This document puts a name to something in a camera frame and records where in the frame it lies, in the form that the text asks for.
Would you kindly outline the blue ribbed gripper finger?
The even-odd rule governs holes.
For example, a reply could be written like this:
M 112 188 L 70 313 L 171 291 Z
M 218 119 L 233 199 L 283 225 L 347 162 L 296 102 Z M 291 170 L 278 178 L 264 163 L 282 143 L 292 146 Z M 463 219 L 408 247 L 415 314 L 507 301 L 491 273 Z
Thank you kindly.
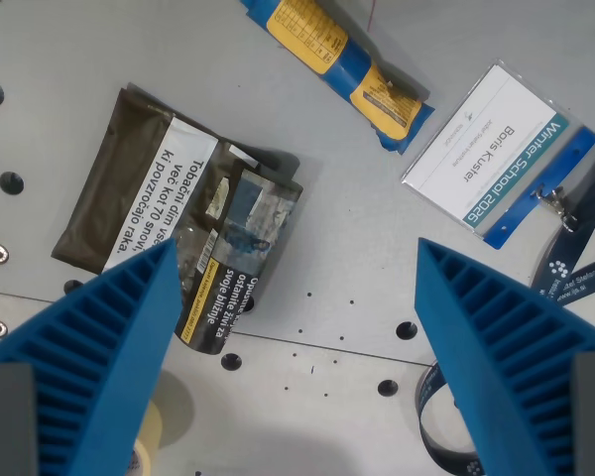
M 415 310 L 485 472 L 572 474 L 571 362 L 595 326 L 425 238 Z
M 0 341 L 31 366 L 43 475 L 122 475 L 181 313 L 169 239 L 99 275 Z

